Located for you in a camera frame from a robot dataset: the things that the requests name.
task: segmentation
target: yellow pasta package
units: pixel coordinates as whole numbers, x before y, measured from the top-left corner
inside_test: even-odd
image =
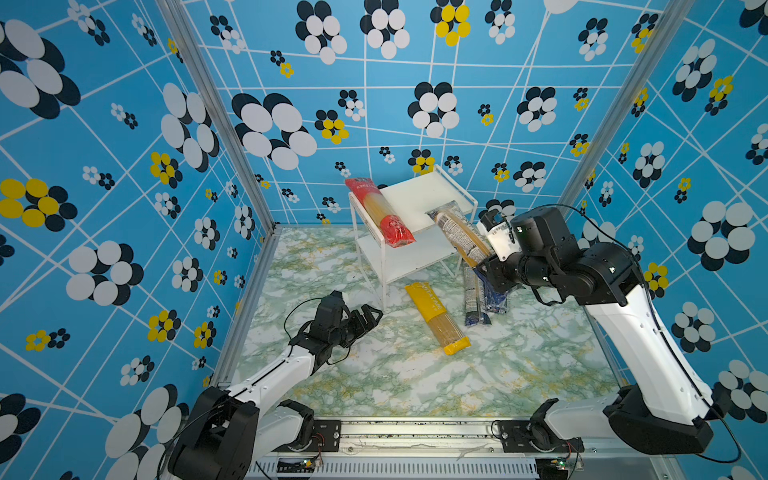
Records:
[[[446,355],[453,355],[461,349],[472,346],[451,318],[440,299],[428,282],[416,282],[406,286],[406,292],[429,325],[429,329],[440,342]]]

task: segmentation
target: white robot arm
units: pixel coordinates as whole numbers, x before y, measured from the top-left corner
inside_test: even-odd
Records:
[[[730,399],[699,378],[659,321],[637,261],[614,243],[582,251],[562,214],[537,207],[512,218],[491,213],[478,225],[496,254],[476,271],[493,290],[515,284],[554,287],[572,295],[613,340],[636,385],[580,402],[550,399],[531,417],[532,442],[549,450],[557,440],[618,437],[649,455],[701,453],[713,437],[707,420],[724,415]]]

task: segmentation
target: white metal rack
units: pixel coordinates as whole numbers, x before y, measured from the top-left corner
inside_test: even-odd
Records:
[[[443,262],[455,252],[455,248],[425,212],[455,200],[464,215],[471,214],[469,220],[472,222],[477,213],[478,201],[440,166],[435,166],[435,170],[429,174],[391,185],[381,192],[416,240],[404,247],[392,248],[387,245],[379,227],[355,194],[349,192],[359,268],[370,283],[362,265],[364,256],[379,278],[382,287],[379,297],[382,308],[386,308],[388,285],[410,273],[440,262],[450,275],[455,275]],[[370,235],[360,236],[358,215]]]

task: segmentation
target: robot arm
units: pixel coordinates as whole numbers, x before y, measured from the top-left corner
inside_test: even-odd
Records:
[[[727,400],[715,392],[713,402],[710,387],[658,321],[631,254],[604,242],[582,251],[553,207],[514,217],[511,235],[498,234],[504,222],[492,212],[481,219],[480,230],[497,254],[478,265],[478,274],[500,293],[527,285],[544,305],[562,302],[544,303],[541,286],[556,288],[562,299],[572,295],[602,325],[637,380],[604,399],[548,400],[531,418],[533,429],[541,429],[541,446],[546,437],[615,435],[648,454],[703,452],[713,436],[705,420],[717,418],[710,407],[723,413]]]
[[[369,305],[361,310],[350,311],[341,292],[333,291],[269,365],[226,390],[210,387],[201,393],[170,456],[169,472],[183,480],[240,480],[253,460],[275,448],[307,445],[312,409],[286,400],[264,413],[323,366],[333,347],[351,348],[379,325],[381,310]]]

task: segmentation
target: clear plastic packaging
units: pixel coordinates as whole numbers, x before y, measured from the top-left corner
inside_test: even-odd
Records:
[[[490,325],[491,319],[485,312],[485,287],[475,271],[466,262],[462,262],[464,273],[464,324],[466,326]]]
[[[429,325],[429,329],[440,342],[446,355],[453,355],[461,349],[472,346],[469,339],[458,329],[453,318],[428,282],[416,282],[406,286],[406,292]]]
[[[363,177],[348,178],[344,180],[344,184],[355,194],[357,200],[379,227],[387,245],[402,247],[416,241],[411,230],[408,230],[400,217],[395,214],[373,180]]]
[[[441,205],[426,214],[440,227],[470,267],[475,268],[491,255],[491,247],[469,223],[455,201]]]

